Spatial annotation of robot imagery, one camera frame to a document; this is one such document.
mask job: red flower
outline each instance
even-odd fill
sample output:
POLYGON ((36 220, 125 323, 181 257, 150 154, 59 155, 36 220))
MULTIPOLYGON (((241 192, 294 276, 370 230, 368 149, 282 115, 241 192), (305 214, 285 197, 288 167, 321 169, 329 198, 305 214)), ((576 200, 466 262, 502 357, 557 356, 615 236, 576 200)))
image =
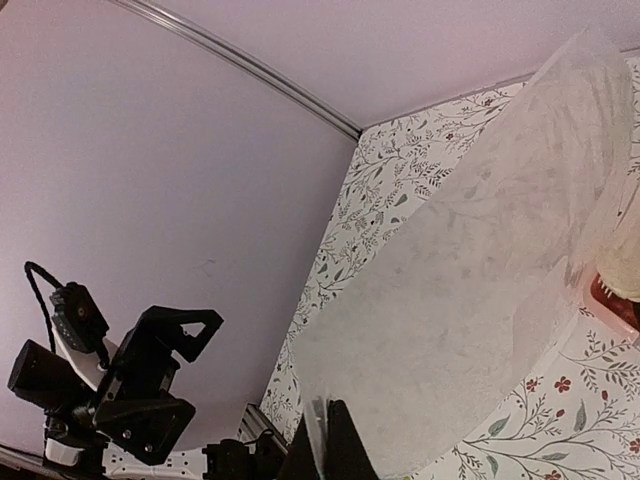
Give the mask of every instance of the red flower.
POLYGON ((544 480, 560 480, 562 475, 557 470, 553 470, 551 473, 547 473, 544 476, 544 480))
POLYGON ((633 453, 640 453, 640 438, 631 440, 631 443, 629 443, 629 450, 633 453))
POLYGON ((538 386, 538 380, 537 379, 536 380, 534 380, 534 379, 529 380, 527 382, 527 385, 526 385, 527 390, 529 390, 530 392, 535 392, 537 386, 538 386))
POLYGON ((560 380, 555 383, 554 387, 558 389, 558 393, 568 392, 571 388, 571 380, 562 376, 560 377, 560 380))

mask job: white wall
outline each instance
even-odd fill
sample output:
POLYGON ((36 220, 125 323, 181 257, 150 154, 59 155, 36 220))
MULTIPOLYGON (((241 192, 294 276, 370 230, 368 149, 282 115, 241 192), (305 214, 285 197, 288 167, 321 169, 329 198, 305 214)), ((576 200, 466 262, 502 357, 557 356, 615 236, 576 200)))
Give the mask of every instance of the white wall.
MULTIPOLYGON (((86 284, 120 341, 152 304, 226 323, 174 393, 182 446, 235 433, 275 364, 354 143, 121 8, 0 13, 0 378, 46 345, 22 272, 86 284)), ((0 441, 39 452, 42 412, 0 388, 0 441)))
POLYGON ((638 0, 158 0, 362 126, 532 72, 600 24, 640 46, 638 0))

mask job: floral tablecloth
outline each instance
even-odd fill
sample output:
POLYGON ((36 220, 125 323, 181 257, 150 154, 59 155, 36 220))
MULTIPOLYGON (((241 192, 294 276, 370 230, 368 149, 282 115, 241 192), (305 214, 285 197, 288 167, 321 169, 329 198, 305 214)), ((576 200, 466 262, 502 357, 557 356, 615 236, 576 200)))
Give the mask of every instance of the floral tablecloth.
MULTIPOLYGON (((640 58, 628 64, 631 192, 640 175, 640 58)), ((522 86, 473 94, 363 134, 260 407, 287 440, 302 414, 294 338, 440 187, 522 86)), ((414 478, 640 479, 640 352, 585 308, 571 325, 477 430, 414 478)), ((464 385, 460 392, 473 395, 464 385)))

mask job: white plastic sheet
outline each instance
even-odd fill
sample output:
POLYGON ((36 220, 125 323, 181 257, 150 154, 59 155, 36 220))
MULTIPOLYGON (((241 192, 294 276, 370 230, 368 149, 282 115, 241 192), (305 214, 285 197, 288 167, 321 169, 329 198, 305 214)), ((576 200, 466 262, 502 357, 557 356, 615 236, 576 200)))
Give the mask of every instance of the white plastic sheet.
POLYGON ((450 449, 529 372, 562 324, 561 290, 614 227, 631 119, 628 68, 586 31, 489 125, 294 344, 320 464, 330 398, 394 478, 450 449))

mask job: plastic bag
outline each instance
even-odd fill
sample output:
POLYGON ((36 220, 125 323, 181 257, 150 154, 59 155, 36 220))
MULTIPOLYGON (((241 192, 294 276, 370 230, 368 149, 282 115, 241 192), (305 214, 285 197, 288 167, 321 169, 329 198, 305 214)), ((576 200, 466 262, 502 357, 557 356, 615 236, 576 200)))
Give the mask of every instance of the plastic bag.
POLYGON ((296 339, 320 468, 329 398, 345 400, 378 475, 396 478, 453 447, 530 371, 613 230, 631 98, 613 45, 572 38, 296 339))

